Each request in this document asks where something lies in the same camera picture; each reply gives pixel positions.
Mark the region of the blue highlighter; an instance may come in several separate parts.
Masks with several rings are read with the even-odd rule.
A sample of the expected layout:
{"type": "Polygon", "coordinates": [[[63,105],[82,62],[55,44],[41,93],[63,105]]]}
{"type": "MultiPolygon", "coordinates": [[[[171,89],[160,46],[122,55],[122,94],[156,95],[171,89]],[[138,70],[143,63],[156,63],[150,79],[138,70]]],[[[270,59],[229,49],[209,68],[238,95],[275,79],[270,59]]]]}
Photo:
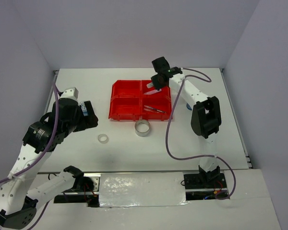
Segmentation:
{"type": "Polygon", "coordinates": [[[146,86],[147,86],[147,88],[152,88],[154,85],[153,85],[153,83],[151,82],[151,83],[147,84],[146,86]]]}

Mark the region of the pink highlighter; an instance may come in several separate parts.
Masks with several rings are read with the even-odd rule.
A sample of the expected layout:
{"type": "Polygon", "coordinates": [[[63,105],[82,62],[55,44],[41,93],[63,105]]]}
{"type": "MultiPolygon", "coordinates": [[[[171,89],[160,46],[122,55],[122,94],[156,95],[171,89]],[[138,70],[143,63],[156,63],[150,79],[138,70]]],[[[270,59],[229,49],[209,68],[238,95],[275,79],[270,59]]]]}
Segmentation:
{"type": "Polygon", "coordinates": [[[156,93],[159,93],[161,92],[162,90],[151,90],[151,91],[148,91],[148,92],[145,92],[144,95],[153,95],[153,94],[156,94],[156,93]]]}

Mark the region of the small clear tape roll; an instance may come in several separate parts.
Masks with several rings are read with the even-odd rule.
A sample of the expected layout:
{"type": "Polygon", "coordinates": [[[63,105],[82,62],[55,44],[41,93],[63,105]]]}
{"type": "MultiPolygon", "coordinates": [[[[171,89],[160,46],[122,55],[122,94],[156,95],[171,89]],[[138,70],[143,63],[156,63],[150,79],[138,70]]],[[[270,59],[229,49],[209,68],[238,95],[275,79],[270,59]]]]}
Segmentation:
{"type": "Polygon", "coordinates": [[[107,144],[109,141],[109,138],[106,134],[100,134],[100,135],[98,135],[97,140],[101,144],[107,144]]]}

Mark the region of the blue pen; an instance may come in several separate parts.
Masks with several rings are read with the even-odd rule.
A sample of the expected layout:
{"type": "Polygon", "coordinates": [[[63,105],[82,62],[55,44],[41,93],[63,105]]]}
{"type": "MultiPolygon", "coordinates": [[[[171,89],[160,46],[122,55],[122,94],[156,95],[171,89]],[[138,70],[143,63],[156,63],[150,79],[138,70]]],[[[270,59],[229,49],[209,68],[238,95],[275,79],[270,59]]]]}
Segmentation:
{"type": "Polygon", "coordinates": [[[150,109],[150,108],[144,108],[144,111],[146,111],[146,112],[151,112],[151,113],[166,114],[166,112],[164,112],[164,111],[161,111],[161,110],[153,110],[153,109],[150,109]]]}

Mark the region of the large grey tape roll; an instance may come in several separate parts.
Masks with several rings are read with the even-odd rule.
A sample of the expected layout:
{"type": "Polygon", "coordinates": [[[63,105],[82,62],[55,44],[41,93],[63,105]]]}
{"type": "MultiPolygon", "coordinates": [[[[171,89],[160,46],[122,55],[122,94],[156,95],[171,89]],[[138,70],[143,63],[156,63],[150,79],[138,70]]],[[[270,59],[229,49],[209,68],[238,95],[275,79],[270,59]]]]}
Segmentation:
{"type": "Polygon", "coordinates": [[[151,125],[147,120],[138,120],[134,125],[134,130],[137,136],[146,137],[150,134],[151,125]]]}

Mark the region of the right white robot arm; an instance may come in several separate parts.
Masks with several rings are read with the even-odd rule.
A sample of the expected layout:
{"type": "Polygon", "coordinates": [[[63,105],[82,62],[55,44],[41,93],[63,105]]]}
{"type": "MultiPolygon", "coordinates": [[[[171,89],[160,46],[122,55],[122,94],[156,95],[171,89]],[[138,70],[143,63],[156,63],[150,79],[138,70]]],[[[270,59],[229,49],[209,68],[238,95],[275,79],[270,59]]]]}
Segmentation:
{"type": "Polygon", "coordinates": [[[177,93],[166,129],[166,151],[171,158],[178,161],[199,158],[199,182],[203,187],[211,187],[220,174],[220,167],[216,157],[216,137],[221,126],[220,103],[217,97],[210,97],[199,90],[189,81],[189,78],[197,78],[208,83],[211,83],[212,79],[201,71],[189,68],[186,70],[196,72],[205,78],[192,74],[185,75],[182,72],[184,68],[170,67],[164,57],[153,60],[152,65],[156,75],[151,77],[151,83],[148,84],[148,87],[160,90],[168,86],[177,93]],[[191,128],[198,136],[201,145],[201,153],[198,156],[178,158],[172,155],[169,150],[168,133],[173,113],[180,97],[192,108],[191,128]]]}

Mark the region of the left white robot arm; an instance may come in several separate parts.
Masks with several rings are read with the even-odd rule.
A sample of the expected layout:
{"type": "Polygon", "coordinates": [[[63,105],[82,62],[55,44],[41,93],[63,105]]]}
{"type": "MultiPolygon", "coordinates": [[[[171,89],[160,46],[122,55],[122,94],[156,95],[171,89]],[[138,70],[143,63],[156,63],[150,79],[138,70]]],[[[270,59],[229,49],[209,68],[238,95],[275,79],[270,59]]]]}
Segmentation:
{"type": "Polygon", "coordinates": [[[43,185],[31,189],[43,163],[56,146],[72,132],[84,131],[98,125],[90,101],[78,103],[63,98],[53,104],[52,111],[29,126],[20,154],[7,179],[0,187],[0,226],[21,230],[33,220],[37,210],[66,190],[79,191],[94,183],[84,173],[68,166],[43,185]]]}

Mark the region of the red four-compartment bin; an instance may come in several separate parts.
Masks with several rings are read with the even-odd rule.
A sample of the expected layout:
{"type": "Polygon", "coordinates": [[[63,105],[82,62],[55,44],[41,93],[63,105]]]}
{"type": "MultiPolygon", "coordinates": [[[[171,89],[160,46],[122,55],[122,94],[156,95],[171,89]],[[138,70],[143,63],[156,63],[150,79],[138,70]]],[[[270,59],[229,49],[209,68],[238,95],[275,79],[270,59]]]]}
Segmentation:
{"type": "Polygon", "coordinates": [[[154,90],[147,88],[149,83],[149,80],[117,80],[112,85],[108,118],[115,121],[168,120],[172,111],[170,88],[166,86],[159,93],[144,95],[154,90]],[[166,114],[146,112],[144,105],[166,114]]]}

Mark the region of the silver foil cover plate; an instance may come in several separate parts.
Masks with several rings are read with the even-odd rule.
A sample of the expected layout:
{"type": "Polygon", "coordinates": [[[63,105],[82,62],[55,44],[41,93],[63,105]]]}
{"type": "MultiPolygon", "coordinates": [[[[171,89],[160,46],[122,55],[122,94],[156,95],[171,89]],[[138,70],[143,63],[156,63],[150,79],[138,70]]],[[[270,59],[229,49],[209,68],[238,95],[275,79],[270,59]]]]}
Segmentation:
{"type": "Polygon", "coordinates": [[[99,182],[101,207],[169,207],[187,204],[182,172],[109,173],[99,182]]]}

